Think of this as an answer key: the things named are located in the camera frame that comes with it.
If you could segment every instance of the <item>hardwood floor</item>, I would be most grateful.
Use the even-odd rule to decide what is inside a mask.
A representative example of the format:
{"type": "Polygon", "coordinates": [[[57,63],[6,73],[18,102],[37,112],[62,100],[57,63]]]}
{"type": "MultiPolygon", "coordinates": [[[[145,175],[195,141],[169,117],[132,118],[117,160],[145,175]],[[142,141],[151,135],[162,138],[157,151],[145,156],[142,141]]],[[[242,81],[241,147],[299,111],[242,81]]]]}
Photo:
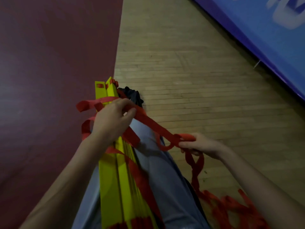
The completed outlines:
{"type": "MultiPolygon", "coordinates": [[[[124,0],[115,79],[138,90],[172,133],[201,132],[231,146],[305,205],[304,109],[189,0],[124,0]]],[[[177,148],[183,175],[191,169],[177,148]]],[[[206,157],[201,189],[240,200],[238,183],[206,157]]]]}

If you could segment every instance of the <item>maroon surface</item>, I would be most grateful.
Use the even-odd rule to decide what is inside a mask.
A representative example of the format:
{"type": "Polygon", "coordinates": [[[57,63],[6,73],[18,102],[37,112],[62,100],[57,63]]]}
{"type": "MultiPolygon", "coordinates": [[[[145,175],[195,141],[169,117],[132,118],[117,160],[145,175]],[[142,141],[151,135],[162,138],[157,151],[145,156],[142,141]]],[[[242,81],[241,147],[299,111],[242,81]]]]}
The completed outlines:
{"type": "Polygon", "coordinates": [[[123,0],[0,0],[0,228],[16,228],[81,141],[113,75],[123,0]]]}

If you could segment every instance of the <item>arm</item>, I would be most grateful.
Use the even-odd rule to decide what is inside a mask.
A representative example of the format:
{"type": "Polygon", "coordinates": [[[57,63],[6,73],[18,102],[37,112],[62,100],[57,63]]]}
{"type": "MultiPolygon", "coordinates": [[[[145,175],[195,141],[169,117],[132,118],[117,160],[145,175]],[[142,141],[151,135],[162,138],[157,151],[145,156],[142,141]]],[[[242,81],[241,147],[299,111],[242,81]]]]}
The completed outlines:
{"type": "Polygon", "coordinates": [[[191,149],[195,155],[199,155],[201,152],[222,161],[271,228],[305,228],[303,206],[227,146],[208,139],[200,133],[193,135],[196,137],[196,141],[180,142],[179,146],[191,149]]]}
{"type": "Polygon", "coordinates": [[[97,113],[92,134],[80,144],[20,229],[71,228],[98,160],[135,116],[135,109],[123,116],[127,104],[133,105],[128,99],[117,99],[97,113]]]}

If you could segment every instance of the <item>yellow metal stack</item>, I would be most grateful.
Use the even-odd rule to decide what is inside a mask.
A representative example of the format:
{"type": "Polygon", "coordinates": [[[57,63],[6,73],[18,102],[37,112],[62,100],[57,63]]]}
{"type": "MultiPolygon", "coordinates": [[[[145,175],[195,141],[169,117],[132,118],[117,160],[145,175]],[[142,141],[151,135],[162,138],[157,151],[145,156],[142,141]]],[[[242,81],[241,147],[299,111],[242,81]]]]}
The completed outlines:
{"type": "MultiPolygon", "coordinates": [[[[110,84],[111,79],[112,77],[106,83],[95,82],[96,99],[106,96],[118,97],[115,85],[110,84]]],[[[114,146],[136,162],[133,148],[122,137],[114,143],[114,146]]],[[[132,229],[131,220],[138,217],[150,217],[153,227],[158,228],[153,213],[136,186],[123,155],[104,154],[99,162],[99,176],[102,229],[123,222],[132,229]]]]}

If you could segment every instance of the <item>person's left hand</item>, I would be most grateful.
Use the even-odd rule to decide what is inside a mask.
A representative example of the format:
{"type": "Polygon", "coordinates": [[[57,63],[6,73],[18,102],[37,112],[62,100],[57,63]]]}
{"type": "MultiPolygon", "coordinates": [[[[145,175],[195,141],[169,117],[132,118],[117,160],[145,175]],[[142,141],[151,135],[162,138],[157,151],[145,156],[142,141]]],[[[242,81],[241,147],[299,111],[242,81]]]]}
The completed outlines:
{"type": "Polygon", "coordinates": [[[90,137],[96,142],[103,140],[107,147],[118,139],[129,127],[137,111],[132,108],[124,115],[123,108],[126,105],[135,104],[129,99],[116,99],[99,111],[90,137]]]}

